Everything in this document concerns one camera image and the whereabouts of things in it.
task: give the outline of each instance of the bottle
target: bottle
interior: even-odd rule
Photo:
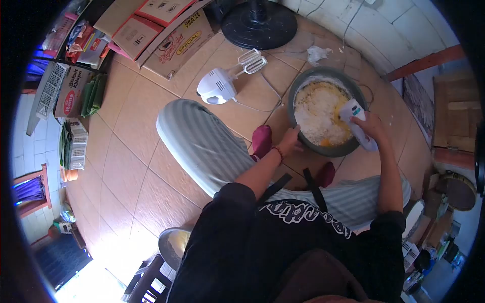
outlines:
[[[352,133],[354,134],[355,138],[359,142],[359,144],[367,151],[376,151],[377,150],[377,143],[374,139],[369,138],[364,131],[355,123],[350,122],[350,117],[354,116],[359,118],[360,120],[365,121],[365,112],[364,109],[359,105],[359,103],[355,99],[350,99],[345,103],[339,110],[340,119],[345,122]]]

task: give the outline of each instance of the gray bowl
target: gray bowl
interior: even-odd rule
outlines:
[[[177,255],[172,244],[168,241],[170,234],[177,233],[177,232],[188,232],[191,233],[194,228],[192,224],[184,224],[181,227],[171,227],[167,228],[160,235],[158,236],[158,250],[162,255],[162,258],[167,262],[167,264],[175,269],[178,270],[180,263],[182,261],[181,256]]]
[[[367,109],[367,102],[365,101],[365,97],[360,90],[359,86],[357,83],[354,82],[350,77],[342,73],[341,71],[331,68],[331,67],[323,67],[323,66],[318,66],[318,67],[313,67],[305,72],[301,73],[298,77],[296,77],[295,81],[293,81],[293,84],[291,85],[290,88],[290,94],[288,95],[288,118],[290,119],[290,123],[292,127],[296,126],[296,119],[295,119],[295,110],[294,110],[294,101],[296,97],[296,93],[300,91],[302,85],[305,84],[306,81],[309,80],[309,78],[314,78],[314,77],[322,77],[322,78],[333,78],[338,81],[340,81],[344,88],[347,90],[351,98],[354,98],[361,106],[363,109],[366,111]],[[308,146],[311,150],[316,152],[317,154],[326,156],[326,157],[332,157],[332,158],[338,158],[338,157],[343,157],[359,147],[359,142],[355,137],[352,137],[349,139],[347,142],[334,146],[334,147],[324,147],[324,146],[318,146],[310,142],[302,132],[298,134],[298,139]]]

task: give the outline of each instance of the striped pants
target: striped pants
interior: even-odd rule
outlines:
[[[196,101],[178,99],[167,104],[157,118],[157,131],[181,167],[211,197],[248,170],[255,162],[244,140]],[[411,187],[401,177],[404,205]],[[322,188],[328,212],[352,230],[367,226],[377,216],[380,176],[342,181]],[[310,191],[281,189],[268,201],[296,199],[318,207]]]

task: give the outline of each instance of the maroon sock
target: maroon sock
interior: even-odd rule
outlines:
[[[335,167],[332,162],[327,162],[315,176],[315,183],[319,187],[329,186],[335,177]]]
[[[253,155],[258,159],[263,158],[271,150],[273,144],[271,134],[271,127],[268,125],[261,125],[253,132]]]

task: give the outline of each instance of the black strap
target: black strap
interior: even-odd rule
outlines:
[[[303,170],[303,176],[308,183],[308,189],[311,190],[313,194],[313,198],[315,198],[315,202],[317,202],[320,211],[327,212],[327,204],[325,203],[325,199],[323,198],[322,192],[318,188],[317,184],[315,184],[315,180],[311,176],[310,169],[305,168]]]
[[[286,173],[282,176],[278,181],[276,181],[272,186],[268,187],[266,191],[263,193],[261,198],[259,198],[258,203],[264,203],[268,200],[272,195],[277,193],[280,189],[285,187],[286,183],[288,183],[293,177]]]

